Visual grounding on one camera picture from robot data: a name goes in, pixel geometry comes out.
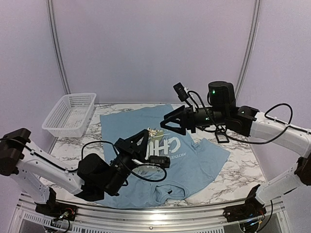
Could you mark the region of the light blue printed t-shirt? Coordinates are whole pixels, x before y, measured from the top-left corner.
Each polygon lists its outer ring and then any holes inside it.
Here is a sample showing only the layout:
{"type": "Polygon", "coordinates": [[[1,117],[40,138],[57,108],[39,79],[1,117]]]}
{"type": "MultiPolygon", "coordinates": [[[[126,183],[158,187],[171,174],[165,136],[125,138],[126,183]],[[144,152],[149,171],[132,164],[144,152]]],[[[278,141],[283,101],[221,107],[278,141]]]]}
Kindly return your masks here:
{"type": "Polygon", "coordinates": [[[119,196],[105,195],[99,204],[119,209],[160,206],[168,199],[183,200],[204,189],[215,180],[226,163],[230,152],[210,143],[205,138],[194,142],[189,134],[162,129],[160,122],[171,112],[169,104],[145,107],[138,110],[101,115],[102,139],[116,142],[129,138],[141,130],[159,129],[149,137],[145,158],[168,156],[171,161],[167,177],[156,167],[141,166],[134,171],[154,182],[146,182],[134,175],[128,177],[129,185],[119,190],[119,196]]]}

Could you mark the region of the white perforated plastic basket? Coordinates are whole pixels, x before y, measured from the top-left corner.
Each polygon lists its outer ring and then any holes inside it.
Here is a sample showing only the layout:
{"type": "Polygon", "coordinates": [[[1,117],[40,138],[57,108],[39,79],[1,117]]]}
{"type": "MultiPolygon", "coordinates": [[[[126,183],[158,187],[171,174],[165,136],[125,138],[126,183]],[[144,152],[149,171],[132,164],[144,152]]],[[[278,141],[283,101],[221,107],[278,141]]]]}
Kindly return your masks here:
{"type": "Polygon", "coordinates": [[[96,93],[64,95],[42,124],[54,137],[82,137],[92,117],[96,93]]]}

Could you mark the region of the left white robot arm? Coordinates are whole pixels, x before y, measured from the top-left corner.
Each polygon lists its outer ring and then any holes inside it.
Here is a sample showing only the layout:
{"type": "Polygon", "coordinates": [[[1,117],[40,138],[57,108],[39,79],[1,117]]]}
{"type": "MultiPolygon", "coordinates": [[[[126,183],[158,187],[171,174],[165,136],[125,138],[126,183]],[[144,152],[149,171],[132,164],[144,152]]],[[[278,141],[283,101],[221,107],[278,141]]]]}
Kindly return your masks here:
{"type": "Polygon", "coordinates": [[[118,196],[119,190],[128,185],[127,178],[133,174],[147,180],[133,170],[140,166],[153,166],[165,171],[170,166],[167,156],[145,158],[148,147],[148,130],[142,130],[127,139],[119,138],[112,144],[116,158],[109,164],[99,155],[83,156],[77,168],[71,168],[54,159],[30,140],[31,132],[18,129],[0,140],[0,173],[2,176],[21,180],[23,189],[33,200],[42,204],[51,216],[61,212],[61,204],[55,201],[55,192],[37,179],[43,177],[74,196],[86,201],[103,200],[105,194],[118,196]]]}

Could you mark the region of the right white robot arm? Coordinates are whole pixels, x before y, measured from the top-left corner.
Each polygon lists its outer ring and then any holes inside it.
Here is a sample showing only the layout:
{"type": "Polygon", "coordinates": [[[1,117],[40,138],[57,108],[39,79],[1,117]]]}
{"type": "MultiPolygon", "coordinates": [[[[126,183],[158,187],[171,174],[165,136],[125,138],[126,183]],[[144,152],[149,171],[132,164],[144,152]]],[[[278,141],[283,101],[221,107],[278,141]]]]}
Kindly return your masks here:
{"type": "Polygon", "coordinates": [[[181,135],[198,127],[216,127],[216,134],[224,134],[221,126],[246,137],[261,139],[287,148],[300,157],[296,164],[272,180],[254,187],[241,206],[244,217],[252,217],[260,207],[272,199],[285,195],[300,186],[311,184],[311,132],[309,129],[284,122],[249,106],[236,106],[234,86],[225,81],[208,84],[209,107],[193,109],[181,106],[166,114],[160,126],[181,135]]]}

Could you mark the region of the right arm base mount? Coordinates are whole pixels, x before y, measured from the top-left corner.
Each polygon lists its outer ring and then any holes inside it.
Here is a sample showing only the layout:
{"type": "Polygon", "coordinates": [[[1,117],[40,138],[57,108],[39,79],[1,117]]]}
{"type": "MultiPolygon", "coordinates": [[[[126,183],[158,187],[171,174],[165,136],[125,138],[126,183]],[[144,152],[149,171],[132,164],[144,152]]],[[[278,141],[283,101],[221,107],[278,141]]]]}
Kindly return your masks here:
{"type": "Polygon", "coordinates": [[[251,189],[243,204],[228,206],[224,208],[223,216],[227,222],[240,221],[262,216],[267,213],[264,204],[256,199],[256,191],[260,185],[256,185],[251,189]]]}

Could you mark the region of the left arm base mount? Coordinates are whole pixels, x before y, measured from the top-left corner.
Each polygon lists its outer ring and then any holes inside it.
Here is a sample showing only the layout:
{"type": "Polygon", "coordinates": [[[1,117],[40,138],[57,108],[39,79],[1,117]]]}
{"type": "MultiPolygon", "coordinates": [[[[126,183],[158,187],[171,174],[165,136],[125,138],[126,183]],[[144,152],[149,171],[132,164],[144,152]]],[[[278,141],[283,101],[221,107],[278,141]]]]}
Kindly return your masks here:
{"type": "Polygon", "coordinates": [[[68,213],[66,218],[74,221],[76,218],[77,206],[56,201],[56,192],[49,187],[49,196],[45,203],[41,204],[35,201],[37,213],[60,219],[64,213],[68,213]]]}

